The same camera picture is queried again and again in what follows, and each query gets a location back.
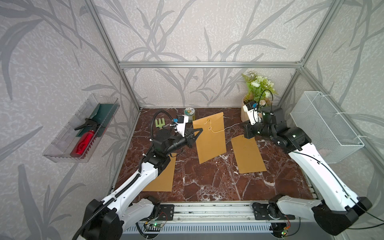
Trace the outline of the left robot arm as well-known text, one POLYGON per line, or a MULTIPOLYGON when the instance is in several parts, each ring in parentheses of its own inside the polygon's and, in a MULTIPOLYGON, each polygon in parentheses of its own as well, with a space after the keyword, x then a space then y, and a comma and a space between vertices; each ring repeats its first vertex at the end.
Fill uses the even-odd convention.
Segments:
POLYGON ((101 201, 92 200, 87 205, 73 239, 118 240, 129 227, 154 217, 159 205, 155 199, 145 198, 136 204, 134 199, 167 168, 172 153, 184 146, 192 148, 202 132, 202 128, 186 129, 183 135, 172 135, 167 129, 158 131, 135 173, 101 201))

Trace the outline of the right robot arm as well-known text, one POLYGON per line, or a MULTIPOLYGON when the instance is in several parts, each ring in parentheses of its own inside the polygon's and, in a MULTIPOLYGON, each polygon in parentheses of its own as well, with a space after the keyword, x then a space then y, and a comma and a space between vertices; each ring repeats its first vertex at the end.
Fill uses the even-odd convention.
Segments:
POLYGON ((244 137, 271 140, 294 160, 318 188, 322 200, 304 200, 276 195, 267 204, 254 203, 256 220, 289 220, 291 217, 316 222, 326 233, 337 236, 349 229, 372 207, 366 197, 348 188, 320 156, 310 137, 300 128, 287 126, 283 109, 277 106, 258 109, 244 105, 241 113, 244 137))

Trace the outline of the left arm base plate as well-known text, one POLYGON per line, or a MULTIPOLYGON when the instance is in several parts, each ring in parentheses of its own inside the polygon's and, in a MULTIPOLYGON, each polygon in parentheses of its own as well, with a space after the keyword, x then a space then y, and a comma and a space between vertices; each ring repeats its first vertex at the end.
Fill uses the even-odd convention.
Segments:
POLYGON ((157 204, 145 215, 141 221, 158 220, 158 221, 172 221, 175 213, 175 205, 173 204, 157 204))

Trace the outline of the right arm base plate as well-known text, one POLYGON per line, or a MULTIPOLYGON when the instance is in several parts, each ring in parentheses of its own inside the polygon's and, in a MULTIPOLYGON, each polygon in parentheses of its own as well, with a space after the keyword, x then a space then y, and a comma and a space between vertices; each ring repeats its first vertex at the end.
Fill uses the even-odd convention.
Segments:
POLYGON ((263 203, 253 203, 252 204, 253 213, 255 220, 295 220, 296 217, 293 215, 283 214, 276 204, 263 204, 263 203))

